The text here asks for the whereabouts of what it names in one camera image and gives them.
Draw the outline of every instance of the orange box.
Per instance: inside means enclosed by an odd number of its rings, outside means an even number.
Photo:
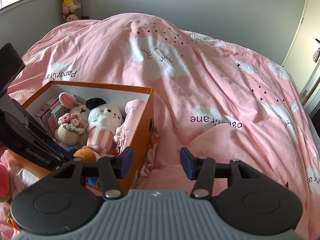
[[[127,102],[140,99],[146,102],[145,109],[136,128],[130,146],[133,148],[133,161],[131,168],[124,179],[118,179],[122,192],[126,195],[130,188],[134,188],[138,174],[143,166],[149,142],[153,133],[153,89],[126,85],[100,84],[72,81],[49,81],[22,106],[32,115],[53,96],[61,92],[75,94],[78,102],[84,104],[89,98],[103,98],[108,104],[117,106],[125,119],[125,106]],[[17,162],[39,179],[49,174],[50,171],[24,159],[10,151]]]

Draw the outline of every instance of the brown plush toy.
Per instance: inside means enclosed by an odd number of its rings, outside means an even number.
[[[80,150],[77,150],[73,155],[75,158],[83,159],[84,163],[94,163],[98,160],[99,155],[85,145]]]

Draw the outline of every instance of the pink plush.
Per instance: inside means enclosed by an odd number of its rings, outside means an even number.
[[[10,175],[6,166],[0,163],[0,199],[7,197],[10,192]]]
[[[63,5],[62,6],[62,12],[63,12],[63,14],[67,14],[68,12],[70,12],[69,7]]]

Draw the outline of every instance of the pink bunny ear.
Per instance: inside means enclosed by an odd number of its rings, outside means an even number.
[[[80,105],[80,103],[77,102],[76,98],[67,92],[62,92],[59,95],[59,100],[63,106],[69,109],[72,109]]]

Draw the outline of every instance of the gray ribbed pad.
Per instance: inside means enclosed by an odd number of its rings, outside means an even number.
[[[33,236],[21,232],[14,238],[28,239],[302,240],[294,231],[270,237],[240,232],[226,224],[209,201],[191,199],[183,190],[130,190],[123,199],[106,201],[97,216],[76,231],[60,236]]]

